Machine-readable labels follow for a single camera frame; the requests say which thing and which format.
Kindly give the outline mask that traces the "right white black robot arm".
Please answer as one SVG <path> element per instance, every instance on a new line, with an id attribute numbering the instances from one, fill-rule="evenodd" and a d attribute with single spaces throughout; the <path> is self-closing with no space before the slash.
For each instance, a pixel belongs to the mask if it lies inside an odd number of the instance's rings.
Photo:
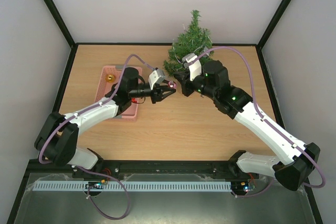
<path id="1" fill-rule="evenodd" d="M 255 105 L 248 93 L 231 85 L 228 70 L 220 61 L 212 60 L 204 65 L 196 62 L 173 76 L 181 84 L 185 96 L 197 91 L 209 97 L 220 112 L 247 127 L 274 152 L 274 156 L 237 154 L 237 160 L 229 164 L 232 176 L 266 175 L 286 189 L 296 191 L 314 170 L 320 148 L 288 133 Z"/>

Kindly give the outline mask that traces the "small green christmas tree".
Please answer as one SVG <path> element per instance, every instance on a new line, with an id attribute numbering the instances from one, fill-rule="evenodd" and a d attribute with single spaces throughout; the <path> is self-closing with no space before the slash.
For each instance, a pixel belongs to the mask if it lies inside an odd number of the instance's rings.
<path id="1" fill-rule="evenodd" d="M 210 30 L 200 26 L 200 11 L 192 10 L 191 14 L 192 19 L 187 29 L 178 35 L 176 41 L 173 41 L 168 50 L 168 58 L 163 62 L 163 68 L 169 77 L 173 77 L 175 72 L 185 70 L 182 63 L 183 57 L 191 53 L 198 56 L 212 48 Z"/>

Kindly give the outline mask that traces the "clear led string lights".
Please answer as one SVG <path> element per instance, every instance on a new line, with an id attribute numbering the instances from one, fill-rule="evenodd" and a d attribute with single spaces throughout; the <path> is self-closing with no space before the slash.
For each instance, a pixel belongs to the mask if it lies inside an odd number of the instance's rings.
<path id="1" fill-rule="evenodd" d="M 187 29 L 178 35 L 168 50 L 168 58 L 164 63 L 180 65 L 182 58 L 190 53 L 200 55 L 212 47 L 211 32 L 199 25 L 189 24 Z"/>

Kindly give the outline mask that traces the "pink bauble ornament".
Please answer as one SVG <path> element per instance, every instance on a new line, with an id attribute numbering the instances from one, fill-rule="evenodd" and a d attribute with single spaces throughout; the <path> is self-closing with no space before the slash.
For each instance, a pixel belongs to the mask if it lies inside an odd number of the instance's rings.
<path id="1" fill-rule="evenodd" d="M 170 86 L 170 88 L 172 88 L 172 89 L 176 89 L 176 83 L 175 83 L 174 81 L 170 81 L 170 82 L 169 82 L 169 86 Z"/>

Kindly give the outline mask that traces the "gold bauble ornament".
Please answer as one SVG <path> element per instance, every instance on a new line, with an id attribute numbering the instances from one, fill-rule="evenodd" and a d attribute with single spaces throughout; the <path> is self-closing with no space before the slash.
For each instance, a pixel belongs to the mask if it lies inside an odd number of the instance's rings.
<path id="1" fill-rule="evenodd" d="M 105 77 L 107 83 L 114 83 L 115 82 L 115 75 L 107 74 Z"/>

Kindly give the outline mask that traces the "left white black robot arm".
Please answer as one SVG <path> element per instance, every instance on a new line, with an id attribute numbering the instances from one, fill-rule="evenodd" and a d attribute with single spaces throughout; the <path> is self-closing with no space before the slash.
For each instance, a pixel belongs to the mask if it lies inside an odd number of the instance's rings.
<path id="1" fill-rule="evenodd" d="M 83 132 L 102 121 L 121 115 L 135 98 L 149 97 L 155 104 L 175 91 L 175 82 L 168 81 L 160 69 L 154 69 L 149 80 L 144 81 L 138 69 L 123 68 L 118 82 L 98 102 L 72 113 L 49 114 L 34 142 L 34 147 L 39 152 L 39 161 L 42 164 L 71 165 L 95 170 L 102 157 L 88 148 L 78 147 L 78 137 Z"/>

